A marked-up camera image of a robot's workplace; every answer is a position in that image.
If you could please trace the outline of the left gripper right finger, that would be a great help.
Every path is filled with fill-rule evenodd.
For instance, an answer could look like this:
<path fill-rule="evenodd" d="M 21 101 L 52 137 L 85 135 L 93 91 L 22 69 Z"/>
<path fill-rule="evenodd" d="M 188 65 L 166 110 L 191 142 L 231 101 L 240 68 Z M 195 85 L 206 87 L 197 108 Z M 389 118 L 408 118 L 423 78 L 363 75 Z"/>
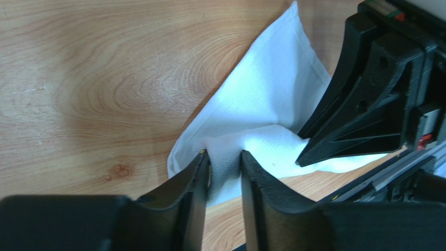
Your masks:
<path fill-rule="evenodd" d="M 241 153 L 242 206 L 247 250 L 322 250 L 316 202 Z"/>

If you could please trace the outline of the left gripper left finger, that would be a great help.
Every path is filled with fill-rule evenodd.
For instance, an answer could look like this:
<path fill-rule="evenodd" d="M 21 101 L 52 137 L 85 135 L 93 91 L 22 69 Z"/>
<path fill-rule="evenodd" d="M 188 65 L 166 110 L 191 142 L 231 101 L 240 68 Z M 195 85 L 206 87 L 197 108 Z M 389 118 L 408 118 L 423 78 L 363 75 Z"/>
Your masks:
<path fill-rule="evenodd" d="M 141 247 L 148 250 L 201 250 L 210 183 L 210 158 L 201 150 L 188 166 L 139 197 Z"/>

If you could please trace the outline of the white cloth napkin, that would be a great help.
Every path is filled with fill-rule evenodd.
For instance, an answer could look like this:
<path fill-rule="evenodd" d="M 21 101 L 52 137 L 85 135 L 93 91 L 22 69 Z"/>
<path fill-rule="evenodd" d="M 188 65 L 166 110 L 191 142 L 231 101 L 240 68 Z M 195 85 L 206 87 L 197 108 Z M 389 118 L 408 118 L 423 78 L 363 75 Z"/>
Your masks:
<path fill-rule="evenodd" d="M 346 173 L 381 156 L 333 158 L 300 167 L 307 140 L 297 132 L 325 93 L 331 77 L 304 32 L 298 4 L 254 41 L 224 83 L 182 132 L 167 158 L 170 178 L 201 150 L 210 158 L 207 204 L 241 195 L 240 154 L 249 151 L 275 178 L 316 171 Z"/>

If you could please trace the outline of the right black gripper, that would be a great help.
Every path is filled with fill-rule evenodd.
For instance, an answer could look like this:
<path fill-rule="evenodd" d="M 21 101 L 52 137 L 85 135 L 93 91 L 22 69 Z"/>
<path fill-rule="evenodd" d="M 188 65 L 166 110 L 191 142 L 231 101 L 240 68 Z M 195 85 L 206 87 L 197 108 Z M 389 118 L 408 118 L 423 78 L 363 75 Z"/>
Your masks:
<path fill-rule="evenodd" d="M 309 139 L 300 166 L 390 153 L 405 138 L 413 151 L 445 141 L 445 20 L 410 1 L 363 1 L 359 12 L 345 21 L 336 70 L 298 132 Z M 365 14 L 403 37 L 377 38 Z"/>

